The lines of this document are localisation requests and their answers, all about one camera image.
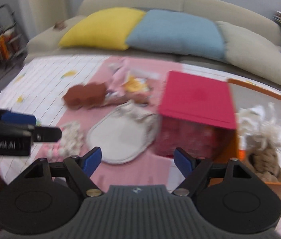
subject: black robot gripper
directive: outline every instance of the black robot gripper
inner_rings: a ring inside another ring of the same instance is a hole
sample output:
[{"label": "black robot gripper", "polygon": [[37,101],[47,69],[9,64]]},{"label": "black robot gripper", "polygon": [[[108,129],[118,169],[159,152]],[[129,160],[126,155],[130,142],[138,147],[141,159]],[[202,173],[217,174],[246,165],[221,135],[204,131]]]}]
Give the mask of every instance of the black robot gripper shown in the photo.
[{"label": "black robot gripper", "polygon": [[[174,161],[185,180],[169,194],[161,185],[102,192],[90,179],[100,148],[62,163],[37,159],[0,193],[0,228],[16,238],[279,238],[279,197],[238,159],[216,164],[177,148]],[[209,186],[213,178],[223,181]]]}]

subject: box lid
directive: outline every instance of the box lid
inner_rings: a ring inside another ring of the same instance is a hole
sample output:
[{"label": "box lid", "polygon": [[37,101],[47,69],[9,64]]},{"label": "box lid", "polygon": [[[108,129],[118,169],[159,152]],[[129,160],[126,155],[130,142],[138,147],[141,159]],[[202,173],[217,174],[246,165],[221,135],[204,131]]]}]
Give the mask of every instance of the box lid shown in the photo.
[{"label": "box lid", "polygon": [[226,82],[170,71],[158,109],[163,116],[236,129]]}]

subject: floor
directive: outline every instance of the floor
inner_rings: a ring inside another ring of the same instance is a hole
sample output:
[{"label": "floor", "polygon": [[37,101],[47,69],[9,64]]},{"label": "floor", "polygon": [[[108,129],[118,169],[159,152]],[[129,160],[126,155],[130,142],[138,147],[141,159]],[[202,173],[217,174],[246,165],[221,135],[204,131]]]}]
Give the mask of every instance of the floor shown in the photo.
[{"label": "floor", "polygon": [[23,68],[25,56],[21,56],[18,59],[15,59],[11,66],[5,68],[3,65],[0,66],[0,92],[4,89],[13,79],[17,76],[17,74]]}]

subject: beige sofa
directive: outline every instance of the beige sofa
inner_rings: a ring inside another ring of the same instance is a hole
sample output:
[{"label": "beige sofa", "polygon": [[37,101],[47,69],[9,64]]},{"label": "beige sofa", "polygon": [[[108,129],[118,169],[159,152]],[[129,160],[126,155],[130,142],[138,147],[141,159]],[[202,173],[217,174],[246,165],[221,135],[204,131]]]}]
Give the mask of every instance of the beige sofa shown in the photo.
[{"label": "beige sofa", "polygon": [[219,0],[84,0],[78,10],[77,16],[66,21],[66,29],[57,31],[50,28],[29,41],[27,45],[28,56],[25,59],[25,62],[30,62],[35,57],[65,54],[111,54],[146,57],[171,60],[230,72],[252,80],[260,81],[281,90],[281,86],[236,66],[202,57],[150,53],[131,48],[126,51],[108,51],[91,48],[62,49],[58,47],[58,42],[62,36],[84,17],[101,9],[121,6],[144,10],[153,8],[166,9],[205,17],[213,21],[229,22],[249,29],[265,37],[276,46],[281,47],[281,29],[275,22],[245,8]]}]

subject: cream door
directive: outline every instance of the cream door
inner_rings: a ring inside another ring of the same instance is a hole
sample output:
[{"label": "cream door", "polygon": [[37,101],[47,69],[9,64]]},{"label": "cream door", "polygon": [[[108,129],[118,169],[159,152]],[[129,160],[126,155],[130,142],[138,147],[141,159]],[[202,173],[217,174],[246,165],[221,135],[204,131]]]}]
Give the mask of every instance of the cream door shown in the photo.
[{"label": "cream door", "polygon": [[29,0],[29,5],[38,33],[67,19],[65,0]]}]

